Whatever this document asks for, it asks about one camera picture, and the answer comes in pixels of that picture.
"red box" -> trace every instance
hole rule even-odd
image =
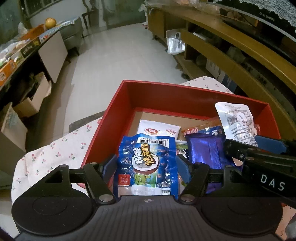
[[[254,123],[260,126],[261,135],[281,138],[268,103],[184,85],[124,80],[105,111],[82,166],[90,162],[99,163],[111,154],[118,154],[122,137],[136,134],[137,123],[143,116],[146,119],[153,118],[152,121],[156,118],[170,124],[184,123],[183,127],[190,127],[198,120],[217,116],[217,102],[247,105]]]

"white snack package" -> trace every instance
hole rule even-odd
[[[150,120],[140,120],[137,134],[144,133],[150,136],[178,137],[180,126]]]
[[[254,119],[247,105],[218,102],[215,107],[227,139],[258,146],[254,138]]]

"window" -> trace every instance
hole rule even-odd
[[[24,0],[28,16],[32,16],[60,0]]]

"orange box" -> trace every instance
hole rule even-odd
[[[0,86],[2,86],[6,79],[11,75],[15,69],[15,63],[13,60],[9,61],[7,64],[0,69]]]
[[[44,30],[44,24],[38,25],[36,28],[32,28],[29,30],[29,32],[25,35],[23,35],[20,39],[21,40],[27,40],[38,37],[39,35],[43,34],[45,32]]]

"cardboard box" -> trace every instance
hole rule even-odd
[[[122,137],[135,135],[140,119],[189,128],[218,116],[217,102],[247,105],[254,123],[261,128],[261,135],[280,139],[268,103],[191,86],[124,80],[104,112],[82,166],[90,162],[100,163],[111,154],[118,154]],[[178,138],[183,139],[181,132]]]
[[[40,84],[32,100],[30,98],[27,98],[13,108],[14,111],[19,115],[19,117],[30,117],[38,113],[42,101],[46,96],[49,84],[44,73],[41,72],[35,77],[38,79],[38,82]]]
[[[12,74],[15,69],[15,63],[13,60],[10,60],[7,64],[0,69],[0,86],[2,86],[7,78]]]
[[[18,148],[26,152],[26,135],[28,129],[12,108],[12,102],[9,102],[0,114],[1,132]]]
[[[215,63],[211,60],[207,60],[205,68],[218,80],[222,85],[227,87],[231,92],[235,92],[237,84],[229,78],[229,76],[221,70]]]

